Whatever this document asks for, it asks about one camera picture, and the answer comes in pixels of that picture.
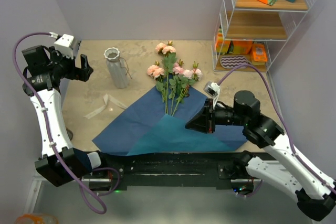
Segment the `cream printed ribbon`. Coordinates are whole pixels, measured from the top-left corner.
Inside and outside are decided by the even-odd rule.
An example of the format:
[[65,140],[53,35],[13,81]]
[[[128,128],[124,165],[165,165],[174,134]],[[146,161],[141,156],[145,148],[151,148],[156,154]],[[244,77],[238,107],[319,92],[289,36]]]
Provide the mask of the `cream printed ribbon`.
[[114,105],[116,105],[117,107],[119,107],[123,110],[128,108],[128,106],[126,106],[124,103],[120,102],[118,99],[116,99],[115,97],[113,97],[112,95],[107,94],[107,93],[103,96],[103,101],[104,101],[103,106],[101,106],[101,107],[93,110],[92,112],[86,114],[84,116],[84,118],[89,120],[89,119],[95,117],[96,115],[98,115],[99,113],[104,111],[109,103],[113,103]]

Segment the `blue wrapping paper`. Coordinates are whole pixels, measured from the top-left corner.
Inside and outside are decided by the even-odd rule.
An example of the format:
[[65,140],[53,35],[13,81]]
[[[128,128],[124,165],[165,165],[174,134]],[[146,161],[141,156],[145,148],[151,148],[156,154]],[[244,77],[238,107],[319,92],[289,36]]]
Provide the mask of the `blue wrapping paper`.
[[123,111],[94,139],[106,154],[133,156],[159,152],[235,151],[246,143],[241,126],[215,127],[205,134],[185,128],[203,107],[206,96],[190,88],[190,96],[178,106],[174,116],[164,114],[164,103],[156,88]]

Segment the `peach flower stem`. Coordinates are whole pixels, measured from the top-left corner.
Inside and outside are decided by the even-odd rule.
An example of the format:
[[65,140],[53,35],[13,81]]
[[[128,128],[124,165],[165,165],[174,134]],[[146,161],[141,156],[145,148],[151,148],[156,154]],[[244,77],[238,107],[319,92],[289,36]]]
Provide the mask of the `peach flower stem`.
[[167,74],[163,67],[160,66],[160,63],[156,61],[154,64],[150,65],[146,74],[153,78],[156,81],[155,87],[158,92],[161,93],[162,102],[164,103],[164,113],[168,114],[168,94],[167,94]]

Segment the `pink flower stem tall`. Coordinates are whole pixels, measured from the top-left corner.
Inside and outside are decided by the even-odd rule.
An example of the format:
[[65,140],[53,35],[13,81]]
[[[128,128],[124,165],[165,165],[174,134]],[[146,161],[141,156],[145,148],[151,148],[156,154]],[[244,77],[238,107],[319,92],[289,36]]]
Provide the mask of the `pink flower stem tall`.
[[161,67],[165,69],[167,74],[167,94],[169,98],[169,76],[173,73],[173,67],[176,63],[176,49],[173,47],[173,41],[169,40],[167,44],[162,42],[157,44],[155,51],[158,55],[163,57]]

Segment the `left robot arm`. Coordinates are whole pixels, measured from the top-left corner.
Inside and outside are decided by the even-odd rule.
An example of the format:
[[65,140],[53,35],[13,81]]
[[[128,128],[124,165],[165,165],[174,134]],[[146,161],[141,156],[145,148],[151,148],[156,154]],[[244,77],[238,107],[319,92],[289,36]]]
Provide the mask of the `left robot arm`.
[[36,171],[58,187],[92,173],[97,178],[108,174],[109,165],[97,152],[86,153],[73,147],[61,111],[60,82],[63,78],[86,82],[93,69],[86,55],[80,56],[81,66],[65,57],[55,47],[34,46],[22,51],[27,62],[23,75],[24,92],[35,107],[42,136],[42,157],[35,162]]

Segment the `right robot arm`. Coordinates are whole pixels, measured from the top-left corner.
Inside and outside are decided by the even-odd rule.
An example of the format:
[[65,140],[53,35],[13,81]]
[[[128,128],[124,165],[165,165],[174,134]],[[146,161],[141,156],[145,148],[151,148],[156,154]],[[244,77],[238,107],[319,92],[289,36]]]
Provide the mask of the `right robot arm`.
[[234,95],[233,106],[217,106],[206,99],[202,109],[186,124],[186,129],[214,133],[218,125],[242,126],[248,141],[270,154],[285,170],[268,166],[260,157],[243,151],[224,167],[230,179],[259,178],[292,198],[310,219],[323,220],[335,207],[335,179],[314,166],[290,144],[284,130],[260,111],[260,101],[250,91]]

